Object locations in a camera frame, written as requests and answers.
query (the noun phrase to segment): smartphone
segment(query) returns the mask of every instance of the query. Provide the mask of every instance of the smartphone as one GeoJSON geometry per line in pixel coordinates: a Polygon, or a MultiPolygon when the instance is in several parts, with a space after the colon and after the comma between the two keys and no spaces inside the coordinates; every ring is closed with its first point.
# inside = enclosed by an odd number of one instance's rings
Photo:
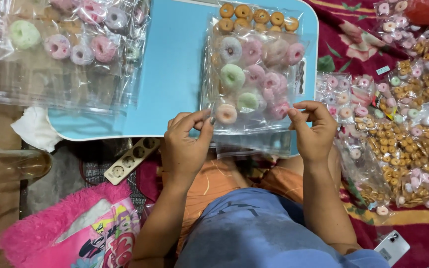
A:
{"type": "Polygon", "coordinates": [[[407,241],[397,231],[392,231],[383,236],[382,242],[375,247],[374,251],[380,253],[392,267],[409,249],[410,245],[407,241]]]}

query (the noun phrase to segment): person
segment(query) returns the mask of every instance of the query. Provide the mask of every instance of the person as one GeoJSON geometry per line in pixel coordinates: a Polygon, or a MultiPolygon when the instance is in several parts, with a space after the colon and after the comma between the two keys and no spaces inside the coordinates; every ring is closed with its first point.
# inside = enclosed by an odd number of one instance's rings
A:
{"type": "Polygon", "coordinates": [[[209,111],[170,120],[161,146],[164,188],[130,267],[390,267],[358,245],[339,199],[337,122],[320,102],[293,106],[289,129],[297,131],[300,156],[279,161],[255,185],[232,162],[207,158],[209,111]],[[197,140],[188,136],[192,128],[200,130],[197,140]],[[174,245],[176,262],[165,258],[174,245]]]}

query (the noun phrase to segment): label sticker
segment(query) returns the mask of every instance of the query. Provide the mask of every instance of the label sticker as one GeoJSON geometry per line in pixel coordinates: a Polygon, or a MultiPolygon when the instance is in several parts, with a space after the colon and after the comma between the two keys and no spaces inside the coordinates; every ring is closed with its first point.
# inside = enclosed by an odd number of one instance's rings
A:
{"type": "Polygon", "coordinates": [[[378,75],[381,75],[381,74],[383,74],[383,73],[385,73],[385,72],[387,72],[387,71],[389,71],[389,70],[390,70],[390,67],[387,65],[387,66],[385,66],[385,67],[382,67],[382,68],[378,69],[378,70],[377,70],[377,74],[378,74],[378,75]]]}

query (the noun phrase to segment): blue t-shirt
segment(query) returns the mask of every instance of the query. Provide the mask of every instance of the blue t-shirt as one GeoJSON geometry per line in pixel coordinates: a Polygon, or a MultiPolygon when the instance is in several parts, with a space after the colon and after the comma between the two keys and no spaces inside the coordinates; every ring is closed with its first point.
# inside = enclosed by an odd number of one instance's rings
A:
{"type": "Polygon", "coordinates": [[[343,256],[304,225],[300,204],[263,189],[235,190],[203,211],[176,267],[390,267],[371,249],[343,256]]]}

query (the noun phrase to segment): donut hole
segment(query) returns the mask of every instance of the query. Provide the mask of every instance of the donut hole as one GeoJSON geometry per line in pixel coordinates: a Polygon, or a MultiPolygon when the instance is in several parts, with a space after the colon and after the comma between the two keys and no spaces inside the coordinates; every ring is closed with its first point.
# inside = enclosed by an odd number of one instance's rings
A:
{"type": "Polygon", "coordinates": [[[51,46],[51,52],[52,52],[52,53],[54,53],[54,52],[56,52],[57,50],[59,50],[59,46],[58,46],[58,45],[56,45],[56,44],[53,44],[53,45],[51,46]]]}

